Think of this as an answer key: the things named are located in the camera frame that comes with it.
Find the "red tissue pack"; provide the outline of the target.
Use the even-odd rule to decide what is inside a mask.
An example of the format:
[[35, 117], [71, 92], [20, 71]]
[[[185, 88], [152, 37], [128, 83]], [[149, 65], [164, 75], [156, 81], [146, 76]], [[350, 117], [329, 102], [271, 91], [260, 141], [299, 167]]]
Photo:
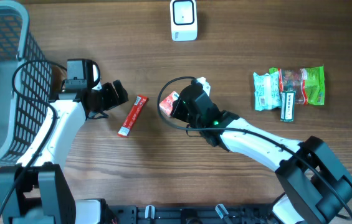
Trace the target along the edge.
[[173, 103], [179, 98], [179, 94], [176, 91], [172, 91], [161, 103], [159, 108], [167, 117], [171, 117], [173, 110]]

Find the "red chocolate bar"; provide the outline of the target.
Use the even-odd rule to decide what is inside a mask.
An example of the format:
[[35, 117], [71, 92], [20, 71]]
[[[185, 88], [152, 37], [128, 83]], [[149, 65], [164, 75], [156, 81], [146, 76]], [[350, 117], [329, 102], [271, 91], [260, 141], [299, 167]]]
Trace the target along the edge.
[[144, 107], [144, 105], [146, 104], [147, 101], [148, 101], [147, 96], [138, 95], [136, 97], [136, 100], [135, 100], [130, 112], [128, 113], [128, 116], [126, 117], [120, 130], [118, 131], [118, 135], [120, 137], [124, 138], [124, 137], [129, 136], [132, 127], [134, 126], [137, 118], [139, 117], [139, 115], [141, 113], [142, 108]]

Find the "teal wipes pack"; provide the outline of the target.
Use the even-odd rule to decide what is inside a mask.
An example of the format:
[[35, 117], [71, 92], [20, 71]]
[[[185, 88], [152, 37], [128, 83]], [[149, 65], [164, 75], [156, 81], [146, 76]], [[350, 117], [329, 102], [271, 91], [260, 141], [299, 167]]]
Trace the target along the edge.
[[278, 72], [265, 75], [253, 74], [255, 110], [272, 110], [281, 107]]

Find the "green white gum pack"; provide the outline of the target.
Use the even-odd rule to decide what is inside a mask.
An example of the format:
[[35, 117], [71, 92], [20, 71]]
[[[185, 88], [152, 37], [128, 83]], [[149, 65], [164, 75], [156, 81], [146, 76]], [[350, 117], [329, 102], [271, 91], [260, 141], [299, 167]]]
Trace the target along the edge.
[[283, 91], [281, 94], [281, 117], [283, 122], [292, 122], [294, 120], [295, 112], [295, 94], [293, 90]]

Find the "green gummy candy bag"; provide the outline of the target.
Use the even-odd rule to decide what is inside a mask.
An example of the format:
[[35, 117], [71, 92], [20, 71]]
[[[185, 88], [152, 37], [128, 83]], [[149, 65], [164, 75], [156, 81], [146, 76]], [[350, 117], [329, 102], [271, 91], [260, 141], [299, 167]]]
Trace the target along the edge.
[[315, 106], [325, 104], [324, 66], [295, 70], [272, 67], [269, 72], [278, 74], [280, 92], [295, 92], [296, 104]]

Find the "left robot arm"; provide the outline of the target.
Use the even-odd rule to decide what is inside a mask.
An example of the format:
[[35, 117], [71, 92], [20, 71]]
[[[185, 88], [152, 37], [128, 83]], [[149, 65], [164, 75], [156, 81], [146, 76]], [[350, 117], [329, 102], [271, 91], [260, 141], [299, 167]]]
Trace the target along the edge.
[[119, 80], [88, 85], [67, 80], [49, 100], [48, 115], [32, 144], [13, 166], [0, 168], [0, 221], [4, 223], [115, 223], [106, 201], [75, 200], [62, 168], [87, 119], [128, 101]]

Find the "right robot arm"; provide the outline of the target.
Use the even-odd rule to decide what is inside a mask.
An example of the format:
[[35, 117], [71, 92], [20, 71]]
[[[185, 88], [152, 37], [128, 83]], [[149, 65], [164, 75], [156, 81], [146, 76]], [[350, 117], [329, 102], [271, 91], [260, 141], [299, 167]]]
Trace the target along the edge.
[[287, 139], [263, 131], [209, 97], [209, 85], [193, 78], [172, 102], [171, 117], [206, 142], [245, 155], [275, 172], [284, 192], [270, 208], [281, 223], [329, 223], [352, 219], [352, 175], [320, 138]]

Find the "grey plastic mesh basket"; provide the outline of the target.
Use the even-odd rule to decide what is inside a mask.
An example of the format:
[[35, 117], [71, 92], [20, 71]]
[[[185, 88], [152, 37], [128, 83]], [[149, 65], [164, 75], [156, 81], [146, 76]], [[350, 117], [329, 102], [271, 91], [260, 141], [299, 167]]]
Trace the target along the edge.
[[0, 166], [16, 164], [47, 114], [52, 67], [29, 24], [23, 5], [0, 1]]

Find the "black mounting rail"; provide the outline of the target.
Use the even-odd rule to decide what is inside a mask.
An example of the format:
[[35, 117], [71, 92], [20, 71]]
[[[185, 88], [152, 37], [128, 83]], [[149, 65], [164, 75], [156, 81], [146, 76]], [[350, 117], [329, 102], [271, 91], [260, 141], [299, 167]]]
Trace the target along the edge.
[[223, 204], [194, 207], [110, 206], [112, 223], [187, 224], [187, 223], [279, 223], [265, 203], [226, 206]]

